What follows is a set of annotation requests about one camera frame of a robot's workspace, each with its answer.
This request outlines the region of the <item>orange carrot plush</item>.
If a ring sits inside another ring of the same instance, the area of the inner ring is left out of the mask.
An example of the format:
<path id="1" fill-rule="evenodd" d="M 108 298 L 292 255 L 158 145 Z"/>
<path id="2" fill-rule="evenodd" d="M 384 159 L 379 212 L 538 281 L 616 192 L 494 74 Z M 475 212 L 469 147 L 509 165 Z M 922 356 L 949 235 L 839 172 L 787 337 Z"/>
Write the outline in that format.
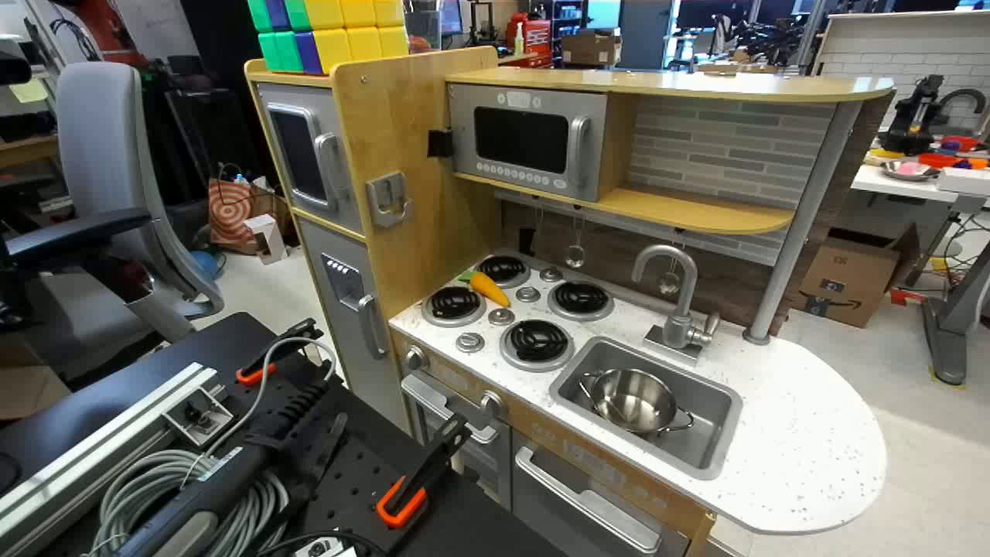
<path id="1" fill-rule="evenodd" d="M 493 276 L 474 268 L 474 271 L 463 271 L 462 281 L 469 283 L 485 300 L 493 300 L 494 305 L 501 308 L 509 305 L 508 292 Z"/>

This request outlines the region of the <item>steel pot in sink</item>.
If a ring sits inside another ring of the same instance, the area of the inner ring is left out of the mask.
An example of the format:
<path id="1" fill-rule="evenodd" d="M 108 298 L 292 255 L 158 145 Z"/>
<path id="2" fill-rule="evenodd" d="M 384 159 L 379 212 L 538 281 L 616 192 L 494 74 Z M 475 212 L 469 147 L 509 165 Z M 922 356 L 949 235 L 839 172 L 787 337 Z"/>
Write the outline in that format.
<path id="1" fill-rule="evenodd" d="M 638 364 L 584 372 L 579 394 L 594 413 L 644 438 L 696 425 L 672 387 Z"/>

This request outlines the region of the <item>back left black burner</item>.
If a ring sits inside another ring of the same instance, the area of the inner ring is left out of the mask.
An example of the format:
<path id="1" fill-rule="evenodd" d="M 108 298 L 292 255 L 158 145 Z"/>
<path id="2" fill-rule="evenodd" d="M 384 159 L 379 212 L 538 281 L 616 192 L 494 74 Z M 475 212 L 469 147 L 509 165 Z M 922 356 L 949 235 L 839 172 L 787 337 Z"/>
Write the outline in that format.
<path id="1" fill-rule="evenodd" d="M 515 289 L 530 277 L 530 264 L 513 255 L 493 255 L 475 264 L 478 271 L 485 271 L 501 289 Z"/>

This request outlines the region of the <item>black burner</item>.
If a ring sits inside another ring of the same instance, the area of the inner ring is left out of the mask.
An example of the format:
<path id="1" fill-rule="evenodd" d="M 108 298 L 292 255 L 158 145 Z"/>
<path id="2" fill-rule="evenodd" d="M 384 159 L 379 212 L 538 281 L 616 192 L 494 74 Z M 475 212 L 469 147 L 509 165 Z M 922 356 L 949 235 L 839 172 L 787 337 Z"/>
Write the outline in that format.
<path id="1" fill-rule="evenodd" d="M 485 271 L 501 289 L 515 289 L 530 277 L 530 264 L 513 255 L 493 255 L 475 264 L 478 271 Z"/>
<path id="2" fill-rule="evenodd" d="M 594 281 L 561 281 L 551 292 L 551 308 L 573 322 L 594 322 L 611 308 L 611 298 Z"/>
<path id="3" fill-rule="evenodd" d="M 545 319 L 513 322 L 501 334 L 501 356 L 523 372 L 561 367 L 573 356 L 573 337 Z"/>
<path id="4" fill-rule="evenodd" d="M 423 305 L 423 319 L 440 328 L 462 328 L 475 322 L 478 314 L 483 314 L 483 298 L 463 283 L 440 289 Z"/>

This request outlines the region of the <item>front left black burner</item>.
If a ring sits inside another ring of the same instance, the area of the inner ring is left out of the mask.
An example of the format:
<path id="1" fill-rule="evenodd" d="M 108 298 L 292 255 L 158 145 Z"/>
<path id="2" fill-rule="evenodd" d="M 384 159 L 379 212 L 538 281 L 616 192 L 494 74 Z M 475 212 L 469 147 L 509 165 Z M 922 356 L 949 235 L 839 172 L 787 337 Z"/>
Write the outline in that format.
<path id="1" fill-rule="evenodd" d="M 423 319 L 440 328 L 462 328 L 475 322 L 478 314 L 483 314 L 483 298 L 463 283 L 440 289 L 423 305 Z"/>

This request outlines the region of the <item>front right black burner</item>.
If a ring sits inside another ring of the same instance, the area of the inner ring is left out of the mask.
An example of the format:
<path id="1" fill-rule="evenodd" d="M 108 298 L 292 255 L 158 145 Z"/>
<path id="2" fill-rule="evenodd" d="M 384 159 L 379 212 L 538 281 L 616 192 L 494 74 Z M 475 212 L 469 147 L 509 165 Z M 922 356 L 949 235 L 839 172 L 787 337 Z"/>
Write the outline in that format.
<path id="1" fill-rule="evenodd" d="M 523 372 L 561 367 L 573 356 L 573 337 L 545 319 L 513 322 L 501 334 L 501 356 Z"/>

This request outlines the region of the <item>back right black burner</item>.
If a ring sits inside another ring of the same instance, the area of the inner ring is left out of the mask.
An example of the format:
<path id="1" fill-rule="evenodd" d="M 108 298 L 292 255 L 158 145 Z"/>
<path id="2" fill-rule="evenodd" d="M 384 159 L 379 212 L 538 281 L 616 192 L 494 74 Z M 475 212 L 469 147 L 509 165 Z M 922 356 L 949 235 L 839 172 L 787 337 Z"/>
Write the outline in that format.
<path id="1" fill-rule="evenodd" d="M 611 308 L 611 298 L 594 281 L 561 281 L 551 292 L 551 308 L 573 322 L 594 322 Z"/>

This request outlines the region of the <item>toy play kitchen unit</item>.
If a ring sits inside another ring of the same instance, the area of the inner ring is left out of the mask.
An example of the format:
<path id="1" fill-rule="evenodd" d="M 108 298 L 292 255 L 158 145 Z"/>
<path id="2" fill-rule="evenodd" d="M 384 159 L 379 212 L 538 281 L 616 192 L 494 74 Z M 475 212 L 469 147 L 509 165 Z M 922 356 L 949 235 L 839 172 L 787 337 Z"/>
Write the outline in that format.
<path id="1" fill-rule="evenodd" d="M 483 45 L 332 74 L 246 62 L 244 77 L 346 381 L 395 426 L 488 405 L 509 436 L 508 468 L 538 452 L 579 468 L 592 484 L 576 507 L 635 548 L 661 525 L 701 541 L 721 517 L 824 532 L 878 497 L 889 456 L 872 409 L 819 356 L 776 337 L 774 319 L 824 199 L 872 141 L 889 81 L 513 69 Z M 603 97 L 598 199 L 457 172 L 450 84 Z M 696 260 L 694 322 L 718 319 L 704 348 L 647 340 L 680 281 L 667 260 L 632 281 L 647 243 Z M 530 277 L 503 289 L 509 305 L 478 294 L 475 322 L 430 324 L 427 300 L 493 255 L 530 264 Z M 561 281 L 600 283 L 611 308 L 555 314 Z M 501 356 L 501 334 L 526 319 L 573 337 L 561 367 Z M 594 413 L 582 375 L 627 364 L 661 378 L 696 425 L 644 438 Z"/>

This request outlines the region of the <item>toy microwave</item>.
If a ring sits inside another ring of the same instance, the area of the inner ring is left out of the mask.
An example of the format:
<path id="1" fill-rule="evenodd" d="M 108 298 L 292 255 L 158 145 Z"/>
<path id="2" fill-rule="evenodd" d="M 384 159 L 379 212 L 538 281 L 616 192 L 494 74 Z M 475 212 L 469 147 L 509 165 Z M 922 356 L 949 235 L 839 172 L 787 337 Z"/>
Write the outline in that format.
<path id="1" fill-rule="evenodd" d="M 447 86 L 457 172 L 598 199 L 607 99 L 598 93 Z"/>

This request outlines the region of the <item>toy silver faucet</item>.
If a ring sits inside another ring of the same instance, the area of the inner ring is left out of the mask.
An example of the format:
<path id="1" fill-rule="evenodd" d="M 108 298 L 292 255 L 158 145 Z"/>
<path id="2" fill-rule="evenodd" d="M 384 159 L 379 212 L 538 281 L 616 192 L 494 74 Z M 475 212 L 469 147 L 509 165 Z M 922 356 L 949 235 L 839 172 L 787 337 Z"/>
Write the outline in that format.
<path id="1" fill-rule="evenodd" d="M 647 266 L 654 260 L 667 260 L 680 268 L 680 281 L 678 281 L 678 298 L 675 298 L 675 308 L 665 314 L 661 324 L 651 324 L 647 332 L 650 343 L 678 348 L 678 353 L 700 353 L 711 343 L 714 332 L 718 332 L 718 319 L 709 319 L 704 328 L 700 328 L 694 322 L 694 298 L 696 298 L 696 281 L 700 281 L 700 266 L 696 260 L 675 243 L 647 243 L 632 266 L 632 281 L 639 283 L 647 276 Z"/>

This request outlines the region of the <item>orange black clamp front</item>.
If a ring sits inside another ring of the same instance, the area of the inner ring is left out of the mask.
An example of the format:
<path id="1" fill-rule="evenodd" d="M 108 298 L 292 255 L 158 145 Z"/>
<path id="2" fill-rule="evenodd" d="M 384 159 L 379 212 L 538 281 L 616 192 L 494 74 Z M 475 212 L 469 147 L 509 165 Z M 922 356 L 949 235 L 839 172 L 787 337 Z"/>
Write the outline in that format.
<path id="1" fill-rule="evenodd" d="M 427 507 L 432 486 L 445 475 L 450 456 L 469 438 L 463 419 L 450 413 L 430 438 L 421 460 L 395 475 L 374 501 L 374 517 L 387 528 L 404 528 Z"/>

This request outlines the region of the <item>orange black clamp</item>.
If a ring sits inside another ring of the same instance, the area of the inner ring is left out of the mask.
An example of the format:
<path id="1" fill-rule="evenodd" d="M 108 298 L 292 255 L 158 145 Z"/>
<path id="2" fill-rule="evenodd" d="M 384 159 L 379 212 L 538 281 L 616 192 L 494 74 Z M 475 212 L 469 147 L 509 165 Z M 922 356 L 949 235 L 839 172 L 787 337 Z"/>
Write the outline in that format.
<path id="1" fill-rule="evenodd" d="M 263 347 L 246 364 L 236 372 L 239 387 L 257 387 L 265 375 L 276 372 L 279 360 L 283 360 L 292 348 L 303 348 L 306 343 L 319 340 L 320 332 L 311 319 L 303 319 L 282 332 L 268 347 Z"/>
<path id="2" fill-rule="evenodd" d="M 445 475 L 450 456 L 469 438 L 463 419 L 450 413 L 430 438 L 421 460 L 395 475 L 374 501 L 374 517 L 387 528 L 404 528 L 427 507 L 432 486 Z"/>

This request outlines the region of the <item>red fire extinguisher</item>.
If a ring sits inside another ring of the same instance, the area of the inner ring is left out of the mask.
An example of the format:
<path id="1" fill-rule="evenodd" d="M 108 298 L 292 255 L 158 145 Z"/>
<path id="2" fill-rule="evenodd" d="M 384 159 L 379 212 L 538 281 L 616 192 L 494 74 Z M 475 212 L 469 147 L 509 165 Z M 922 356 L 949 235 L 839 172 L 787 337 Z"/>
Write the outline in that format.
<path id="1" fill-rule="evenodd" d="M 515 13 L 509 18 L 509 37 L 513 45 L 526 51 L 535 69 L 546 69 L 552 62 L 551 20 L 538 13 Z"/>

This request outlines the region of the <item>orange black clamp rear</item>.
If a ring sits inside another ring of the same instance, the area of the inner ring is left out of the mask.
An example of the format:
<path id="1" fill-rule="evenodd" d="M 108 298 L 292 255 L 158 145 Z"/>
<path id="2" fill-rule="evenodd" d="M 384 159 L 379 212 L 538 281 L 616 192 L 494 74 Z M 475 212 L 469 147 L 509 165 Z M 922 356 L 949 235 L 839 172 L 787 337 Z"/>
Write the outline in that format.
<path id="1" fill-rule="evenodd" d="M 282 332 L 268 347 L 263 347 L 246 364 L 236 372 L 239 387 L 257 387 L 265 375 L 276 372 L 279 360 L 283 360 L 292 348 L 303 348 L 306 343 L 319 340 L 320 332 L 311 319 L 303 319 Z"/>

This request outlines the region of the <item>cardboard box on floor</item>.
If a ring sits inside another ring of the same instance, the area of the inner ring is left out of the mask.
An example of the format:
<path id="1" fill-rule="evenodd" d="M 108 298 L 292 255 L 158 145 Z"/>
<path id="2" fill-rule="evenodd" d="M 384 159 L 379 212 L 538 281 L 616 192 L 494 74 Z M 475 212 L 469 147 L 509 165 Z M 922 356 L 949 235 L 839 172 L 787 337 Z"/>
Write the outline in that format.
<path id="1" fill-rule="evenodd" d="M 831 228 L 797 283 L 797 303 L 810 314 L 866 328 L 915 255 L 918 235 L 912 225 L 901 235 Z"/>

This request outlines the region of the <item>grey office chair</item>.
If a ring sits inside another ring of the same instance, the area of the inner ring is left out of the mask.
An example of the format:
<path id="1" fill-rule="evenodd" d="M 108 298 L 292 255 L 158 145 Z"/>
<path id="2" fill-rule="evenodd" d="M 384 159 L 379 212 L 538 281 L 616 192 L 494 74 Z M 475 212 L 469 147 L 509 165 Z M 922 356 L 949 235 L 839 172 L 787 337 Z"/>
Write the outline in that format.
<path id="1" fill-rule="evenodd" d="M 223 294 L 176 235 L 147 141 L 142 81 L 124 62 L 73 62 L 55 81 L 58 168 L 73 216 L 4 243 L 33 314 L 24 337 L 55 356 L 180 340 Z"/>

